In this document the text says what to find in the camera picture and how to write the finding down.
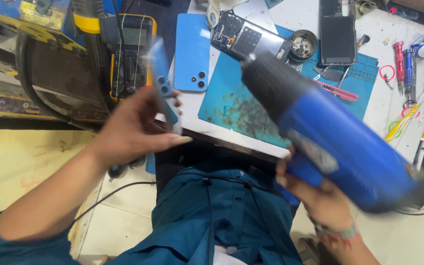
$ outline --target red screwdriver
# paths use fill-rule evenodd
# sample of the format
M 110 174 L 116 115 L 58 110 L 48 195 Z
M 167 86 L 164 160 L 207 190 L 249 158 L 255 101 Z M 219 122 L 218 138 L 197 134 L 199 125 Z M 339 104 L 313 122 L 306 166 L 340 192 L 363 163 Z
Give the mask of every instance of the red screwdriver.
M 403 41 L 396 42 L 393 47 L 395 49 L 395 63 L 397 65 L 397 81 L 398 81 L 398 92 L 403 93 L 403 80 L 405 79 L 405 71 L 403 70 L 403 53 L 402 53 Z

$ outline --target digital multimeter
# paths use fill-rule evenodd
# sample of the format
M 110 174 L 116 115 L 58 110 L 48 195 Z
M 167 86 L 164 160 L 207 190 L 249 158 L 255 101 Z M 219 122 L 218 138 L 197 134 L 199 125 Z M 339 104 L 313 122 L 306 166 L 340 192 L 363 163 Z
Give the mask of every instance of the digital multimeter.
M 156 21 L 147 15 L 121 14 L 123 19 L 122 33 L 125 43 L 125 67 L 127 69 L 126 88 L 123 80 L 123 52 L 121 49 L 120 33 L 115 54 L 111 58 L 111 99 L 126 99 L 145 85 L 151 85 L 152 74 L 148 66 L 142 61 L 156 36 Z

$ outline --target blue silicone repair mat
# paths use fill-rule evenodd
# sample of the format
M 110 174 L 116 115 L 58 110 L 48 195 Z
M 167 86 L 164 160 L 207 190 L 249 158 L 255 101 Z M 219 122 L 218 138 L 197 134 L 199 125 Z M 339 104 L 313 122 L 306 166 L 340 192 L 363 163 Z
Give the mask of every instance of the blue silicone repair mat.
M 293 31 L 281 26 L 276 26 L 278 34 L 288 38 Z M 320 62 L 320 41 L 315 54 L 303 62 L 302 75 L 307 78 L 317 76 L 313 70 Z M 364 118 L 372 87 L 377 77 L 377 59 L 358 53 L 358 62 L 353 65 L 348 77 L 341 85 L 341 89 L 359 95 L 357 101 L 339 99 L 360 120 Z M 338 86 L 337 82 L 319 79 L 332 86 Z M 261 104 L 253 97 L 245 85 L 241 82 L 240 62 L 220 53 L 215 70 L 213 72 L 209 88 L 205 93 L 199 110 L 198 117 L 201 120 L 233 129 L 241 134 L 265 141 L 280 147 L 286 147 L 290 142 L 279 136 L 277 126 L 269 119 Z

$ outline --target blue heat gun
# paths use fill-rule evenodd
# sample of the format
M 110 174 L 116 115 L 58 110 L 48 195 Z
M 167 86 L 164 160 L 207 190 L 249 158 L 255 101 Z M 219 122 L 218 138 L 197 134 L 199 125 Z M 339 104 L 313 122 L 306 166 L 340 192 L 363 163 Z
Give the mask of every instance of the blue heat gun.
M 418 186 L 413 165 L 337 98 L 275 56 L 251 54 L 242 63 L 242 81 L 296 147 L 287 165 L 291 175 L 315 187 L 325 176 L 366 212 L 400 207 Z

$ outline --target white workbench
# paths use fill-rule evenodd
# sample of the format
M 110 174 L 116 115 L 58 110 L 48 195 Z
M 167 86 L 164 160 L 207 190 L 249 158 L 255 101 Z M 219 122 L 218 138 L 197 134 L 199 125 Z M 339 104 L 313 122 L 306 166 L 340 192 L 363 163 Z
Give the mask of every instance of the white workbench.
M 319 2 L 319 0 L 284 0 L 269 11 L 275 25 L 291 30 L 307 29 L 319 36 Z M 195 0 L 191 0 L 188 13 L 205 14 L 206 8 L 206 5 L 197 5 Z M 371 41 L 361 47 L 360 53 L 378 58 L 379 66 L 387 64 L 395 66 L 392 45 L 403 40 L 405 42 L 404 49 L 409 48 L 409 44 L 424 34 L 424 26 L 381 10 L 374 10 L 356 20 L 356 33 L 358 39 L 363 34 L 371 37 Z M 390 38 L 388 45 L 383 44 L 383 40 L 386 38 Z M 220 51 L 211 47 L 209 81 L 213 75 L 219 54 Z M 171 80 L 174 79 L 172 78 L 173 73 L 174 61 L 170 69 Z M 424 89 L 424 61 L 417 62 L 417 73 L 416 90 L 417 94 L 420 94 Z M 405 96 L 398 93 L 396 78 L 391 81 L 391 85 L 394 87 L 392 91 L 382 78 L 377 77 L 363 120 L 381 137 L 385 137 L 389 123 L 397 119 L 402 111 L 402 104 L 405 102 Z M 288 153 L 284 148 L 200 120 L 197 113 L 204 95 L 205 93 L 183 92 L 180 96 L 180 100 L 183 102 L 181 122 L 184 128 L 276 157 L 284 157 Z M 421 115 L 410 124 L 409 128 L 406 129 L 407 131 L 400 137 L 400 143 L 391 142 L 391 145 L 409 162 L 414 159 L 424 128 L 424 104 L 420 111 Z

